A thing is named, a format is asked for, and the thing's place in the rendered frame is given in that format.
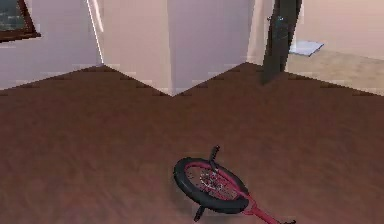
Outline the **red unicycle with black tyre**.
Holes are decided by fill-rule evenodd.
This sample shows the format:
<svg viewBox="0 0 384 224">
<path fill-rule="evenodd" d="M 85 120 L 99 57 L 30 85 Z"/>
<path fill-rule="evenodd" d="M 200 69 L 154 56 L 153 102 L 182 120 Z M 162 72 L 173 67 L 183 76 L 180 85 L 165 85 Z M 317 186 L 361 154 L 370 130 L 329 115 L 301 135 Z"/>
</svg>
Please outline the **red unicycle with black tyre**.
<svg viewBox="0 0 384 224">
<path fill-rule="evenodd" d="M 242 180 L 215 161 L 220 146 L 212 148 L 208 159 L 185 157 L 174 166 L 176 185 L 199 205 L 194 221 L 198 222 L 206 209 L 222 214 L 254 215 L 266 224 L 296 224 L 281 222 L 261 210 Z"/>
</svg>

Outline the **pale blue flat mat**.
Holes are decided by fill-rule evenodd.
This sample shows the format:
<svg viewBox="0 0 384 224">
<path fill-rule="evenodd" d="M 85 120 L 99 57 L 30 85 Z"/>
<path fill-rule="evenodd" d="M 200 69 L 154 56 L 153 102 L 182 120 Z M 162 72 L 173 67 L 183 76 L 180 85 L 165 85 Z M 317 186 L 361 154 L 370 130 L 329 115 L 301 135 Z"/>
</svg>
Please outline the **pale blue flat mat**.
<svg viewBox="0 0 384 224">
<path fill-rule="evenodd" d="M 289 53 L 310 57 L 312 54 L 320 50 L 323 46 L 323 43 L 314 41 L 295 41 L 291 45 Z"/>
</svg>

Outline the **dark brown framed window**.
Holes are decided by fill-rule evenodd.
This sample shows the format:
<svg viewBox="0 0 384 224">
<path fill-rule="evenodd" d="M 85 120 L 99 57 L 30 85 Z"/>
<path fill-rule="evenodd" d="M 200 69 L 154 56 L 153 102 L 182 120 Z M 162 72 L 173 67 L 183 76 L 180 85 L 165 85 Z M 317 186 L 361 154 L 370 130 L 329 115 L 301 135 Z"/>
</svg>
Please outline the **dark brown framed window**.
<svg viewBox="0 0 384 224">
<path fill-rule="evenodd" d="M 25 0 L 0 0 L 0 43 L 40 36 Z"/>
</svg>

